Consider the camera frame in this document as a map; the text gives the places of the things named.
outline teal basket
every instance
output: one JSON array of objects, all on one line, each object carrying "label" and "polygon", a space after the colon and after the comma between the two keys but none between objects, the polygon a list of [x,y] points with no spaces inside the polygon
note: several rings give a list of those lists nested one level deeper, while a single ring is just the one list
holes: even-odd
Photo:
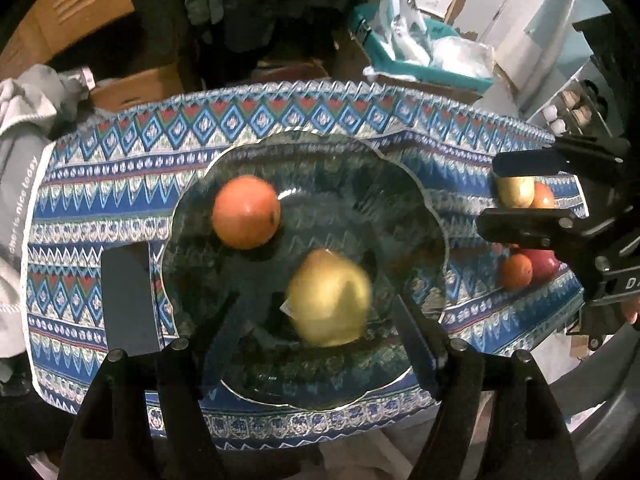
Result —
[{"label": "teal basket", "polygon": [[[378,72],[385,72],[391,75],[412,75],[423,83],[471,90],[478,95],[484,94],[489,86],[494,83],[494,79],[491,77],[469,77],[446,72],[433,66],[420,66],[415,63],[391,59],[386,50],[380,45],[378,36],[373,33],[369,26],[369,22],[376,15],[376,10],[375,4],[355,7],[349,18],[349,29],[355,36],[356,41],[367,53],[367,56],[369,56],[372,67]],[[447,36],[460,36],[453,27],[449,27],[446,23],[430,20],[429,18],[425,18],[424,23],[427,25],[428,35],[431,40],[439,40]]]}]

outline red fruit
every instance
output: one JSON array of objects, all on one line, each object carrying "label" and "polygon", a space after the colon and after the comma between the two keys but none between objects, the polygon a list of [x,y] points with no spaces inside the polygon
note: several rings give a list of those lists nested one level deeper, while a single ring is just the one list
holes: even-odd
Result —
[{"label": "red fruit", "polygon": [[520,254],[526,256],[533,268],[534,283],[546,283],[558,272],[560,262],[553,251],[540,249],[522,249]]},{"label": "red fruit", "polygon": [[507,290],[524,288],[533,277],[531,261],[523,254],[514,254],[500,266],[500,284]]},{"label": "red fruit", "polygon": [[280,224],[280,202],[275,190],[249,175],[229,181],[216,196],[211,224],[229,247],[247,250],[267,243]]},{"label": "red fruit", "polygon": [[554,209],[556,207],[556,198],[551,188],[544,182],[539,181],[536,181],[533,186],[533,202],[529,207],[534,209]]}]

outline blue patterned tablecloth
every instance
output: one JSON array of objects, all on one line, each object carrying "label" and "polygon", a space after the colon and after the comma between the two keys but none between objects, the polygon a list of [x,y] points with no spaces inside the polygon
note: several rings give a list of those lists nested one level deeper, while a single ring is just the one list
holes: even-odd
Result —
[{"label": "blue patterned tablecloth", "polygon": [[[229,146],[292,126],[367,138],[382,152],[398,136],[414,146],[401,162],[426,188],[452,249],[450,309],[442,317],[451,335],[484,352],[509,354],[533,348],[578,309],[580,285],[565,267],[541,288],[520,293],[498,288],[499,250],[474,227],[475,216],[494,204],[492,156],[553,142],[548,132],[445,98],[365,84],[281,83],[177,96],[85,127],[52,149],[32,200],[23,262],[28,349],[34,386],[43,399],[77,412],[108,351],[100,291],[105,248],[149,240],[158,338],[164,346],[177,337],[159,270],[177,201]],[[545,181],[558,207],[584,215],[574,177]],[[205,399],[202,409],[218,446],[256,449],[382,426],[432,402],[409,374],[332,412],[261,406],[224,388]],[[147,406],[150,426],[161,434],[155,394],[148,394]]]}]

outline orange fruit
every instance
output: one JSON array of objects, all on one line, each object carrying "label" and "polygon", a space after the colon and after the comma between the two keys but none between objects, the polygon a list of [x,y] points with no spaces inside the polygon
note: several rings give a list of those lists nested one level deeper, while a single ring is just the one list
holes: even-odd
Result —
[{"label": "orange fruit", "polygon": [[280,224],[275,190],[260,178],[243,175],[227,182],[213,204],[211,224],[223,244],[255,249],[267,243]]},{"label": "orange fruit", "polygon": [[556,199],[554,192],[544,182],[536,181],[533,190],[533,202],[529,207],[535,209],[554,209],[556,208]]},{"label": "orange fruit", "polygon": [[524,254],[514,254],[500,266],[500,284],[507,290],[524,288],[533,278],[533,265]]}]

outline metal bolt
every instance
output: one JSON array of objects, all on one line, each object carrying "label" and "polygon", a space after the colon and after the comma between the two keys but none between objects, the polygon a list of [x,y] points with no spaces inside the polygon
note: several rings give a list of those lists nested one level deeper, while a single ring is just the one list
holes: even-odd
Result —
[{"label": "metal bolt", "polygon": [[516,356],[516,359],[518,361],[520,361],[521,363],[528,363],[531,361],[532,357],[531,354],[529,352],[527,352],[526,350],[523,350],[522,348],[519,350],[516,350],[513,353]]},{"label": "metal bolt", "polygon": [[607,272],[611,268],[606,256],[597,256],[593,263],[596,265],[596,269],[601,272]]},{"label": "metal bolt", "polygon": [[111,350],[111,352],[107,354],[107,361],[111,363],[116,363],[117,361],[122,359],[123,355],[124,355],[124,352],[119,348],[116,348],[115,350]]},{"label": "metal bolt", "polygon": [[171,348],[173,348],[174,350],[184,350],[185,348],[187,348],[187,346],[189,346],[189,340],[184,337],[171,341]]},{"label": "metal bolt", "polygon": [[574,226],[574,221],[570,218],[561,218],[558,220],[558,223],[563,229],[571,229]]},{"label": "metal bolt", "polygon": [[451,348],[454,350],[458,350],[459,352],[466,350],[466,341],[464,339],[460,339],[459,337],[451,340]]}]

